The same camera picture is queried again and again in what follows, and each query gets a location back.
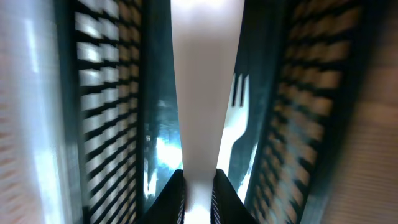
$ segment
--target slotted rack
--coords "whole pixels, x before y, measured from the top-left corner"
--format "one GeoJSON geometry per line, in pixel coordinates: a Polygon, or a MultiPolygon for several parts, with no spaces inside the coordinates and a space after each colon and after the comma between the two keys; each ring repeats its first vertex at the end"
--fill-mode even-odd
{"type": "MultiPolygon", "coordinates": [[[[372,1],[279,2],[282,50],[272,56],[278,72],[245,201],[259,223],[301,221],[325,139],[333,140],[335,108],[343,90],[358,89],[350,77],[364,61],[355,52],[372,1]]],[[[75,223],[134,223],[144,213],[143,4],[55,1],[75,223]]],[[[212,222],[219,223],[214,199],[212,222]]]]}
{"type": "Polygon", "coordinates": [[[347,82],[356,46],[368,47],[358,34],[369,1],[287,2],[280,72],[246,202],[259,223],[300,223],[319,157],[334,150],[325,138],[333,139],[332,118],[344,113],[334,109],[342,108],[342,91],[358,88],[347,82]]]}

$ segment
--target white plastic fork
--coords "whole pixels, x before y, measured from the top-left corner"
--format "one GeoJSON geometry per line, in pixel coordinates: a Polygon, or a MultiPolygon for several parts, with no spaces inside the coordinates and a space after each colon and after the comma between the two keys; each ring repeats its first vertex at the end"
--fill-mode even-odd
{"type": "Polygon", "coordinates": [[[235,74],[232,79],[228,108],[225,116],[223,137],[218,153],[217,168],[222,169],[228,176],[231,151],[234,143],[244,134],[249,118],[249,75],[242,81],[242,74],[238,78],[238,85],[234,91],[235,74]]]}

